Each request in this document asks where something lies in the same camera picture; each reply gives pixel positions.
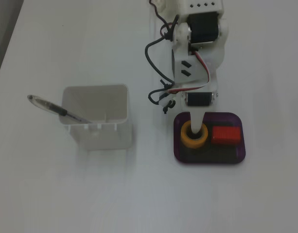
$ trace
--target white plastic container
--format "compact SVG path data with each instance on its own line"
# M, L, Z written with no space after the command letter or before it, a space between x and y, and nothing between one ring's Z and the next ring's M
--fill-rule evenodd
M67 87L62 107L93 122L78 124L59 116L79 147L87 150L131 147L133 126L126 85Z

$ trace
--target orange ring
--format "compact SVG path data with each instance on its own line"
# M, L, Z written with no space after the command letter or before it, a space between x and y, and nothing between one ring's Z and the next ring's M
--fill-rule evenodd
M186 123L183 124L183 126L181 127L181 141L182 143L188 147L188 148L192 148L192 149L197 149L202 147L207 138L208 138L208 129L206 127L206 125L202 124L202 136L199 139L191 139L187 136L187 129L191 126L191 121L187 121Z

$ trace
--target red cube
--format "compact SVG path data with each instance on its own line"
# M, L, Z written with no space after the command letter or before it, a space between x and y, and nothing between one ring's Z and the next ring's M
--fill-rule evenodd
M237 145L241 142L241 128L233 126L214 126L211 143L221 145Z

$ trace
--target ballpoint pen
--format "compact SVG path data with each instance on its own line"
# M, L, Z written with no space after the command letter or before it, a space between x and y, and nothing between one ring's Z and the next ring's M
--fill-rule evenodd
M67 111L66 109L64 109L56 104L53 104L49 101L42 99L41 97L28 95L28 100L36 107L39 107L39 108L41 108L45 111L48 111L50 113L58 114L60 116L69 118L73 121L76 121L77 123L82 123L82 124L92 123L91 121L86 120L82 117L79 117L76 114L71 113L70 111Z

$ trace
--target white surface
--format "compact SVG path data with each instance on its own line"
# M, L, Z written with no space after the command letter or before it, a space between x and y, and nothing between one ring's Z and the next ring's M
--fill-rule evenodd
M71 86L64 90L63 108L91 124L59 116L78 146L86 150L126 149L132 146L133 126L128 88L124 84Z
M0 233L298 233L298 0L224 7L217 110L242 119L247 156L184 166L173 155L176 113L147 99L159 86L144 57L160 26L149 4L24 2L0 71ZM169 75L170 46L149 51ZM135 125L128 152L77 151L58 117L27 101L118 81Z

